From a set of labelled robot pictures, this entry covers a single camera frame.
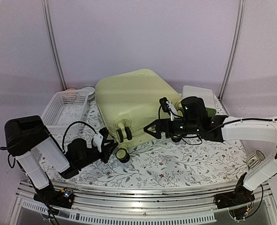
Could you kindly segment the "light green hard-shell suitcase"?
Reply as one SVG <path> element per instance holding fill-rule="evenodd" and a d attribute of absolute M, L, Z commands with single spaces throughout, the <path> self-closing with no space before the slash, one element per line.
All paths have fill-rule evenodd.
<path fill-rule="evenodd" d="M 180 94 L 163 78 L 150 69 L 114 75 L 97 82 L 95 86 L 99 113 L 109 134 L 118 143 L 116 158 L 129 161 L 129 148 L 154 140 L 144 132 L 144 127 L 169 115 L 158 113 L 161 98 L 174 106 Z"/>

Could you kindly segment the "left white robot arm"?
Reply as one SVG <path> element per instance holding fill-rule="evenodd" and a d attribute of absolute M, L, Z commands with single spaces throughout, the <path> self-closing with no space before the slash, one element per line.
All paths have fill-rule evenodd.
<path fill-rule="evenodd" d="M 64 151 L 64 144 L 58 144 L 38 115 L 11 119 L 5 123 L 4 131 L 6 146 L 0 150 L 6 150 L 16 159 L 47 203 L 55 203 L 58 193 L 51 188 L 52 183 L 40 166 L 35 151 L 40 152 L 62 178 L 70 179 L 98 160 L 106 164 L 118 146 L 103 128 L 94 132 L 90 147 L 86 140 L 76 138 Z"/>

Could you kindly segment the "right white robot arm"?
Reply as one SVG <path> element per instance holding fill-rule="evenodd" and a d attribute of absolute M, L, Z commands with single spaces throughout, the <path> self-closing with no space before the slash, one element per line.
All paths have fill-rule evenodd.
<path fill-rule="evenodd" d="M 200 97 L 182 99 L 182 115 L 167 100 L 159 101 L 159 111 L 170 115 L 168 119 L 158 118 L 144 127 L 144 132 L 161 139 L 177 141 L 181 138 L 201 138 L 207 141 L 258 141 L 277 145 L 277 117 L 272 118 L 235 118 L 228 116 L 210 117 L 204 101 Z M 262 183 L 277 175 L 277 151 L 270 154 L 259 165 L 250 168 L 238 180 L 235 189 L 214 196 L 218 208 L 226 208 L 251 202 L 255 199 L 253 191 Z"/>

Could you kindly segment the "floral patterned tablecloth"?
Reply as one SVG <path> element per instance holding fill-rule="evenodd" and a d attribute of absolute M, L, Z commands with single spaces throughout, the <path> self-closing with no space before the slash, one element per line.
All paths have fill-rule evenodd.
<path fill-rule="evenodd" d="M 67 181 L 134 189 L 193 187 L 236 181 L 248 170 L 240 141 L 155 139 L 130 148 L 129 156 L 127 163 L 115 155 L 107 163 L 98 160 Z"/>

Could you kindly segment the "green drawer with knob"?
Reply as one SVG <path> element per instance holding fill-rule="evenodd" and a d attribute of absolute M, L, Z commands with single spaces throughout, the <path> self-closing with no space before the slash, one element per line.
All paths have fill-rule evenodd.
<path fill-rule="evenodd" d="M 208 114 L 208 117 L 214 117 L 217 113 L 215 108 L 207 108 L 207 107 L 206 107 L 206 112 Z"/>

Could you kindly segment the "white plastic mesh basket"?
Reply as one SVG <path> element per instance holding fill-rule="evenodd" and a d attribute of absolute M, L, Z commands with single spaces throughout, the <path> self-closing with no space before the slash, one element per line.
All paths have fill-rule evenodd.
<path fill-rule="evenodd" d="M 73 122 L 86 120 L 88 96 L 87 90 L 60 91 L 54 94 L 41 115 L 51 134 L 62 135 Z"/>

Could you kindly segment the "white ceramic bowl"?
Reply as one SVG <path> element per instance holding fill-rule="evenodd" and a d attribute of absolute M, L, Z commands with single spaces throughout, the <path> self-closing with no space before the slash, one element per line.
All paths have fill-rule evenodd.
<path fill-rule="evenodd" d="M 88 92 L 87 101 L 91 101 L 95 97 L 95 88 L 94 87 L 84 87 L 82 90 L 86 90 Z"/>

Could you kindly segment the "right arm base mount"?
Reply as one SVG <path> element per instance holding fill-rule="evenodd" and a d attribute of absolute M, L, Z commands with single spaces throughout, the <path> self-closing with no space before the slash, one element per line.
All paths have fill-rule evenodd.
<path fill-rule="evenodd" d="M 233 219 L 243 220 L 248 216 L 254 200 L 253 191 L 237 184 L 233 191 L 215 195 L 213 202 L 218 209 L 228 208 Z"/>

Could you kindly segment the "right metal corner post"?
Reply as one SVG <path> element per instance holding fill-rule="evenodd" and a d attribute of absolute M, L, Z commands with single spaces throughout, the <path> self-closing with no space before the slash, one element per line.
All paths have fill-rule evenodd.
<path fill-rule="evenodd" d="M 234 61 L 235 61 L 236 52 L 237 52 L 238 45 L 239 45 L 242 25 L 243 25 L 246 1 L 245 0 L 239 0 L 238 3 L 239 3 L 238 13 L 237 13 L 237 18 L 236 18 L 236 23 L 235 23 L 235 29 L 234 29 L 232 44 L 231 44 L 231 48 L 230 48 L 230 54 L 229 54 L 229 58 L 228 58 L 226 69 L 225 69 L 225 75 L 224 75 L 224 78 L 223 78 L 223 81 L 222 81 L 222 84 L 221 84 L 221 88 L 220 88 L 220 91 L 219 91 L 219 94 L 218 94 L 218 99 L 221 102 L 223 101 L 223 99 L 225 97 L 226 89 L 227 89 L 227 86 L 228 86 L 228 83 L 229 83 L 229 80 L 230 80 L 232 68 L 233 68 Z"/>

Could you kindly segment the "metal corner post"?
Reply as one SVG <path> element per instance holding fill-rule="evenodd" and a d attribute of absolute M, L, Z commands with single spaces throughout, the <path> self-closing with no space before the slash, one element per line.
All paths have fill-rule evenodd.
<path fill-rule="evenodd" d="M 239 0 L 238 3 L 239 3 L 238 13 L 237 13 L 237 18 L 236 18 L 236 23 L 235 23 L 235 29 L 234 29 L 232 44 L 231 44 L 231 48 L 230 48 L 230 54 L 229 54 L 229 58 L 228 58 L 226 69 L 225 69 L 225 75 L 224 75 L 224 78 L 223 78 L 223 81 L 222 81 L 222 84 L 221 84 L 221 88 L 220 88 L 220 91 L 219 91 L 219 94 L 218 94 L 218 99 L 221 102 L 223 101 L 223 99 L 225 97 L 226 89 L 227 89 L 227 86 L 228 86 L 228 83 L 229 83 L 229 80 L 230 80 L 232 68 L 233 68 L 234 61 L 235 61 L 236 52 L 237 52 L 238 45 L 239 45 L 242 25 L 243 25 L 246 1 L 245 0 Z"/>
<path fill-rule="evenodd" d="M 54 30 L 53 30 L 53 25 L 52 25 L 50 2 L 48 0 L 41 0 L 41 3 L 42 3 L 43 14 L 44 14 L 46 32 L 48 35 L 48 40 L 49 40 L 50 49 L 51 49 L 51 55 L 52 55 L 52 58 L 54 61 L 55 70 L 57 73 L 59 84 L 60 84 L 61 90 L 66 90 L 67 84 L 66 84 L 65 77 L 63 74 L 63 69 L 61 66 L 58 48 L 56 45 L 55 34 L 54 34 Z"/>

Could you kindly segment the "left metal corner post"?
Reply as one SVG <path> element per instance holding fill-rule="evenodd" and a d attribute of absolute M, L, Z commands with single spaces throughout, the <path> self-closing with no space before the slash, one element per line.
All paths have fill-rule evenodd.
<path fill-rule="evenodd" d="M 55 70 L 57 73 L 59 84 L 60 84 L 61 90 L 66 90 L 67 84 L 66 84 L 65 77 L 63 74 L 63 69 L 61 66 L 58 48 L 56 45 L 55 34 L 54 34 L 54 30 L 53 30 L 53 25 L 52 25 L 50 2 L 48 0 L 41 0 L 41 3 L 42 3 L 43 14 L 44 14 L 46 32 L 48 35 L 48 40 L 49 40 L 50 49 L 51 49 L 51 55 L 52 55 L 52 58 L 54 61 Z"/>

